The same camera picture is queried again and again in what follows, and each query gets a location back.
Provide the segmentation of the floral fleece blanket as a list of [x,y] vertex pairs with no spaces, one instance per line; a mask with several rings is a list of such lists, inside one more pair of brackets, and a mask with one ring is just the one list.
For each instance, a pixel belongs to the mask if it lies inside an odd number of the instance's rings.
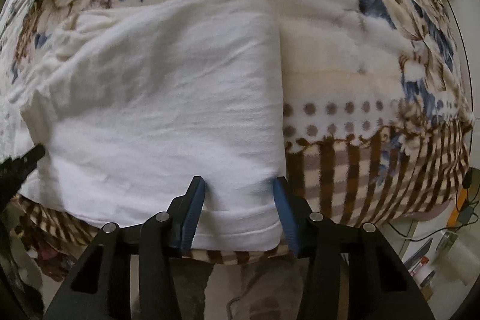
[[[11,98],[58,26],[89,10],[166,1],[7,0],[1,11],[2,157],[19,156],[39,144],[20,134],[20,111]],[[280,35],[282,175],[294,193],[348,226],[428,213],[448,202],[469,165],[465,134],[473,113],[442,1],[268,3]],[[14,204],[43,231],[86,245],[104,224],[92,226],[22,194],[40,162]],[[244,264],[286,251],[280,238],[266,251],[192,245],[188,257]]]

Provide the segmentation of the dark red clothes pile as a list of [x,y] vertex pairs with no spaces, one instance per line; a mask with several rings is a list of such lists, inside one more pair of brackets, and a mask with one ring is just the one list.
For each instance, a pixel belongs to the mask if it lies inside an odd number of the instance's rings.
[[64,281],[86,248],[85,245],[68,243],[52,236],[25,215],[19,217],[15,232],[42,274],[58,283]]

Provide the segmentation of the white pants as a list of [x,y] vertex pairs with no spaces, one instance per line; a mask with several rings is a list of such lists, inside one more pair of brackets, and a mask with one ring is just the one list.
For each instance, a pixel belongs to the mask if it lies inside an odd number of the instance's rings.
[[207,195],[195,249],[281,238],[280,35],[268,0],[89,10],[53,32],[11,102],[47,156],[22,194],[100,227],[140,224],[191,179]]

